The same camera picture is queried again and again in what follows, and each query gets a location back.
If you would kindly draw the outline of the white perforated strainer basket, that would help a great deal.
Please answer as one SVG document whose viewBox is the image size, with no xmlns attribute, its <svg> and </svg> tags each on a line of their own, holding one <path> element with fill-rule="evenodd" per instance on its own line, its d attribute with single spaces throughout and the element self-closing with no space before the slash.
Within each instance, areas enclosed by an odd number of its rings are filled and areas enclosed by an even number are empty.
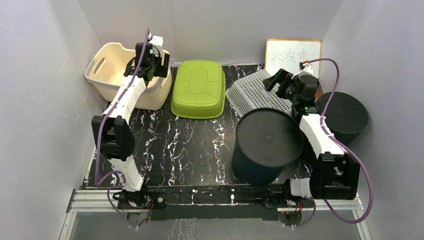
<svg viewBox="0 0 424 240">
<path fill-rule="evenodd" d="M 226 98 L 240 117 L 258 108 L 272 108 L 291 114 L 292 103 L 276 95 L 278 85 L 271 91 L 266 91 L 262 80 L 270 76 L 263 69 L 234 81 L 226 90 Z"/>
</svg>

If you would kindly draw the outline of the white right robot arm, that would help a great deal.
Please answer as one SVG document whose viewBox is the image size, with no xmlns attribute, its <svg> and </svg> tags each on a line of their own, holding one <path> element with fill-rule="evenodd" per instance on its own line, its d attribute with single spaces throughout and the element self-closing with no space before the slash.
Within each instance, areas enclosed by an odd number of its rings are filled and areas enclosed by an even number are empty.
<svg viewBox="0 0 424 240">
<path fill-rule="evenodd" d="M 278 85 L 276 95 L 292 103 L 291 116 L 317 160 L 309 178 L 285 182 L 282 202 L 295 207 L 302 198 L 353 200 L 361 167 L 348 155 L 346 147 L 336 143 L 325 118 L 319 114 L 315 105 L 318 79 L 305 69 L 292 74 L 281 68 L 273 76 L 263 79 L 262 84 L 267 92 Z"/>
</svg>

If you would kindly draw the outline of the black ribbed bucket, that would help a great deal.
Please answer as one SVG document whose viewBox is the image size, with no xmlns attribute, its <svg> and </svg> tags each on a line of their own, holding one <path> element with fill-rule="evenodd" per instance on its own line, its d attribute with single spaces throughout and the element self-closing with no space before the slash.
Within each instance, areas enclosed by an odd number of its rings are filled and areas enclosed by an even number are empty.
<svg viewBox="0 0 424 240">
<path fill-rule="evenodd" d="M 330 97 L 330 92 L 324 93 L 315 101 L 318 113 L 321 114 Z M 349 146 L 354 139 L 366 128 L 369 122 L 368 112 L 365 106 L 355 97 L 336 91 L 325 113 L 326 124 L 334 137 Z M 315 165 L 317 157 L 303 134 L 304 148 L 299 160 L 308 165 Z"/>
</svg>

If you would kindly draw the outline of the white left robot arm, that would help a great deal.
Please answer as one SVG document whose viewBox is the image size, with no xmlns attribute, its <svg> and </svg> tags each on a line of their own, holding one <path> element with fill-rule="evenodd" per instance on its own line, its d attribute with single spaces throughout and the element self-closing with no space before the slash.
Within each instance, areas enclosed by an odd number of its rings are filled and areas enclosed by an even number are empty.
<svg viewBox="0 0 424 240">
<path fill-rule="evenodd" d="M 172 86 L 170 54 L 158 42 L 105 44 L 86 69 L 86 79 L 110 103 L 91 120 L 99 157 L 112 165 L 121 182 L 113 198 L 132 208 L 145 208 L 150 196 L 134 160 L 135 137 L 130 129 L 133 110 L 159 110 Z"/>
</svg>

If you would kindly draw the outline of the green plastic basin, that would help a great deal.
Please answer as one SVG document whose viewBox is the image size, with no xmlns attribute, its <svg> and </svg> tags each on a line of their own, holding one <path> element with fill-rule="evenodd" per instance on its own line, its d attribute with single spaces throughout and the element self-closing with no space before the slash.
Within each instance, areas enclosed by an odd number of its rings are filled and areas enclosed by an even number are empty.
<svg viewBox="0 0 424 240">
<path fill-rule="evenodd" d="M 187 60 L 180 64 L 174 81 L 171 110 L 189 119 L 214 119 L 225 108 L 226 77 L 220 63 Z"/>
</svg>

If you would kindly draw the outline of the dark blue large bucket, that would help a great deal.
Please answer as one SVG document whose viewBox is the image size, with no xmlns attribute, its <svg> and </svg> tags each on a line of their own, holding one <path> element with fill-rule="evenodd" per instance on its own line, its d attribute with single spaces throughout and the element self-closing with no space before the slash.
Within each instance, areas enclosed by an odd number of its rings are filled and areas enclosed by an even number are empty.
<svg viewBox="0 0 424 240">
<path fill-rule="evenodd" d="M 287 113 L 256 108 L 244 114 L 236 126 L 232 170 L 250 185 L 268 185 L 303 148 L 302 132 Z"/>
</svg>

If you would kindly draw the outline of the cream perforated storage basket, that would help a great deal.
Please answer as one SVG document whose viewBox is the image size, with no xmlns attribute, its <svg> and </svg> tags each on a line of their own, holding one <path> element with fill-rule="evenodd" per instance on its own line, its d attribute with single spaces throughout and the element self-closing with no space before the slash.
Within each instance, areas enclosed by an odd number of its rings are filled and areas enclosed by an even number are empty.
<svg viewBox="0 0 424 240">
<path fill-rule="evenodd" d="M 127 63 L 136 56 L 134 49 L 123 47 L 119 42 L 110 42 L 97 52 L 87 66 L 84 76 L 101 96 L 112 102 L 124 79 Z M 139 96 L 135 108 L 159 110 L 165 103 L 173 83 L 171 69 L 167 78 L 155 76 Z"/>
</svg>

